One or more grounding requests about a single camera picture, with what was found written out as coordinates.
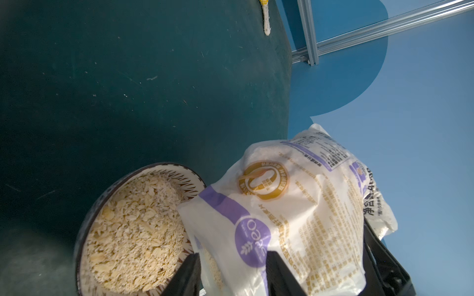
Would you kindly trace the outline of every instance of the gold circular seal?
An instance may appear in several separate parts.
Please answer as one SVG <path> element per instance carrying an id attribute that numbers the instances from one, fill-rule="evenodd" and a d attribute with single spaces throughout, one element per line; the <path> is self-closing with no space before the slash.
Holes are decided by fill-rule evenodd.
<path id="1" fill-rule="evenodd" d="M 288 171 L 275 161 L 254 162 L 238 178 L 238 186 L 245 195 L 256 195 L 262 200 L 277 198 L 288 187 Z"/>

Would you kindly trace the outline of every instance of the plastic bag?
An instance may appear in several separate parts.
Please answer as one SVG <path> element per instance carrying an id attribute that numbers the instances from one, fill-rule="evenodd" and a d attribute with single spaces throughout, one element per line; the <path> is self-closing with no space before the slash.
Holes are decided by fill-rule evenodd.
<path id="1" fill-rule="evenodd" d="M 178 211 L 194 250 L 210 254 L 200 256 L 208 295 L 268 295 L 268 250 L 308 295 L 358 295 L 364 214 L 377 234 L 396 230 L 379 193 L 367 167 L 313 124 L 292 140 L 251 145 Z"/>

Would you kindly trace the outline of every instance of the white rope end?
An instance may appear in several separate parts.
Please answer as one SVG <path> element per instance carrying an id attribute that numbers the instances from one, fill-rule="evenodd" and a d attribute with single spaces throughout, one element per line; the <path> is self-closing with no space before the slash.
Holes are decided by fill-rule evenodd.
<path id="1" fill-rule="evenodd" d="M 262 5 L 262 9 L 264 11 L 264 32 L 265 35 L 270 35 L 270 16 L 268 15 L 268 4 Z"/>

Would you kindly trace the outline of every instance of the bowl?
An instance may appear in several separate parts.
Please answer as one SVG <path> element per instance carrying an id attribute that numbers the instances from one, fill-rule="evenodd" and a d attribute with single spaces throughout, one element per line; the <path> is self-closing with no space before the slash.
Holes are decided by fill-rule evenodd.
<path id="1" fill-rule="evenodd" d="M 79 233 L 77 235 L 77 240 L 74 247 L 74 263 L 76 273 L 76 289 L 78 295 L 159 296 L 163 292 L 166 285 L 169 283 L 169 280 L 173 277 L 171 276 L 167 280 L 165 285 L 160 285 L 146 292 L 136 291 L 130 294 L 115 293 L 102 287 L 95 280 L 94 275 L 92 274 L 91 268 L 89 266 L 89 260 L 87 260 L 86 256 L 87 248 L 84 248 L 84 245 L 87 242 L 87 236 L 89 235 L 89 231 L 91 229 L 92 224 L 94 223 L 94 220 L 96 219 L 102 207 L 108 202 L 108 200 L 114 195 L 114 193 L 126 184 L 128 184 L 130 181 L 151 173 L 167 174 L 171 179 L 176 180 L 177 183 L 181 186 L 181 189 L 183 190 L 184 197 L 187 199 L 191 199 L 197 196 L 201 191 L 206 188 L 206 185 L 198 176 L 198 174 L 196 174 L 194 171 L 185 166 L 172 162 L 160 162 L 150 164 L 122 177 L 117 182 L 112 184 L 112 186 L 107 188 L 107 190 L 102 193 L 102 195 L 92 205 L 92 208 L 87 213 L 86 218 L 82 223 Z M 184 239 L 182 241 L 182 252 L 179 255 L 179 259 L 174 270 L 175 272 L 181 266 L 184 259 L 186 259 L 186 257 L 192 253 L 194 252 L 191 247 L 191 242 L 185 231 Z"/>

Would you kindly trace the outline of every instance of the dark green tabletop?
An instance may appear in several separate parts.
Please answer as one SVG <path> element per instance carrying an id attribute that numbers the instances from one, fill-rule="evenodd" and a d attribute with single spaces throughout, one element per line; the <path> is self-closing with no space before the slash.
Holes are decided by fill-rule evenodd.
<path id="1" fill-rule="evenodd" d="M 174 161 L 217 181 L 286 138 L 289 43 L 258 0 L 10 1 L 0 9 L 0 295 L 75 293 L 94 200 Z"/>

